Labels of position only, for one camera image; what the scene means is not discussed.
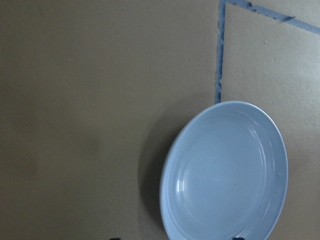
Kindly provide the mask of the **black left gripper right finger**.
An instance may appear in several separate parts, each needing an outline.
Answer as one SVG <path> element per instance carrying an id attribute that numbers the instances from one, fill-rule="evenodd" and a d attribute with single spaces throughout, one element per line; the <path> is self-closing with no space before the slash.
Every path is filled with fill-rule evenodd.
<path id="1" fill-rule="evenodd" d="M 233 237 L 232 240 L 245 240 L 243 237 Z"/>

